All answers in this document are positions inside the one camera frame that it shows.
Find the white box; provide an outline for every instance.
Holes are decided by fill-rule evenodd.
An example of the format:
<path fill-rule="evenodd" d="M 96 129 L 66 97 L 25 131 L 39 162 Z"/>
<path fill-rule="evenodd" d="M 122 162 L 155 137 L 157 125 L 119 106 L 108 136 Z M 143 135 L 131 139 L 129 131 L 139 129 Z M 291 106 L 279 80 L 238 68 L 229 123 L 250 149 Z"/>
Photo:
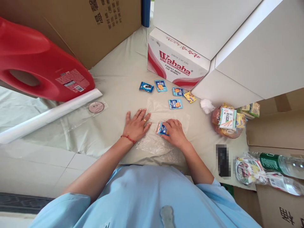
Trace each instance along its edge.
<path fill-rule="evenodd" d="M 155 0 L 153 24 L 212 60 L 261 0 Z"/>
<path fill-rule="evenodd" d="M 216 57 L 211 61 L 208 74 L 191 91 L 193 95 L 211 100 L 216 107 L 226 102 L 238 108 L 263 100 L 259 95 L 216 70 L 215 60 Z"/>
<path fill-rule="evenodd" d="M 215 68 L 264 99 L 303 88 L 303 9 L 303 0 L 264 0 L 219 51 Z"/>
<path fill-rule="evenodd" d="M 210 61 L 158 28 L 149 36 L 148 70 L 191 90 L 208 72 Z"/>

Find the green bottle label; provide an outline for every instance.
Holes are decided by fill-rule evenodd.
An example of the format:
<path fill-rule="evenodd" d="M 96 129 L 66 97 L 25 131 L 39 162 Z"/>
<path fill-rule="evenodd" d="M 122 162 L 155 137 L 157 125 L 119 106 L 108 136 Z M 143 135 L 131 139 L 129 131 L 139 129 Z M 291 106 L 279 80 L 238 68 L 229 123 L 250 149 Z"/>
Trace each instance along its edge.
<path fill-rule="evenodd" d="M 260 161 L 264 169 L 283 173 L 279 166 L 279 155 L 261 153 Z"/>

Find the hand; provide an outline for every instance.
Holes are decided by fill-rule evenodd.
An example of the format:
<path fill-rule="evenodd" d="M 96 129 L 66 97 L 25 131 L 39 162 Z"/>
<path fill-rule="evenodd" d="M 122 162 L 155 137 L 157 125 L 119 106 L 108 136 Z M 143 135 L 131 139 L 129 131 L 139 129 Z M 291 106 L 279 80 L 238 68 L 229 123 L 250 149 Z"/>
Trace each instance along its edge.
<path fill-rule="evenodd" d="M 146 116 L 146 109 L 139 109 L 132 119 L 130 119 L 130 111 L 127 112 L 126 125 L 124 126 L 123 135 L 129 136 L 130 139 L 134 141 L 140 140 L 149 130 L 151 122 L 146 122 L 149 120 L 151 113 Z"/>
<path fill-rule="evenodd" d="M 167 140 L 170 144 L 179 149 L 182 149 L 182 147 L 189 144 L 179 120 L 170 119 L 162 124 L 167 128 L 167 132 L 170 135 L 162 135 L 161 137 L 163 139 Z"/>

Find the blue snack packet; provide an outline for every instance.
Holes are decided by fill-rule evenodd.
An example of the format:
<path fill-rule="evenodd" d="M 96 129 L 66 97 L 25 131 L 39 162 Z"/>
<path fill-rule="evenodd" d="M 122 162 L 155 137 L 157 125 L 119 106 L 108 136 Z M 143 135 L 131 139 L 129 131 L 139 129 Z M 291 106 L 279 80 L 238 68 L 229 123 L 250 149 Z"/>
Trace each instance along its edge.
<path fill-rule="evenodd" d="M 154 80 L 158 92 L 167 92 L 164 80 Z"/>
<path fill-rule="evenodd" d="M 153 88 L 154 88 L 154 86 L 152 86 L 152 85 L 150 85 L 148 83 L 145 83 L 145 82 L 141 82 L 139 90 L 144 90 L 144 91 L 147 91 L 147 92 L 152 92 Z"/>
<path fill-rule="evenodd" d="M 168 100 L 170 109 L 182 109 L 181 99 Z"/>
<path fill-rule="evenodd" d="M 167 133 L 167 128 L 162 123 L 163 122 L 158 122 L 156 134 L 169 136 L 169 134 Z"/>
<path fill-rule="evenodd" d="M 176 97 L 183 97 L 184 96 L 184 89 L 173 87 L 172 93 Z"/>

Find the right hand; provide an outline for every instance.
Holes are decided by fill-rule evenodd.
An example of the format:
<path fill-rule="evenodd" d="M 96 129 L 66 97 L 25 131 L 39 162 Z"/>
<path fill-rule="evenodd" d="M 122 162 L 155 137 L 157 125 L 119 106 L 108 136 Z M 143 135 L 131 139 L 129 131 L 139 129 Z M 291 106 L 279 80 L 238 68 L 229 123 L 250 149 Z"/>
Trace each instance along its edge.
<path fill-rule="evenodd" d="M 184 134 L 183 128 L 179 120 L 170 119 L 166 122 L 163 122 L 162 124 L 167 128 L 167 132 L 170 135 L 162 135 L 161 137 L 163 139 L 167 140 L 170 144 L 176 146 L 179 149 L 182 149 L 182 147 L 187 146 L 189 144 L 189 141 L 187 140 Z"/>

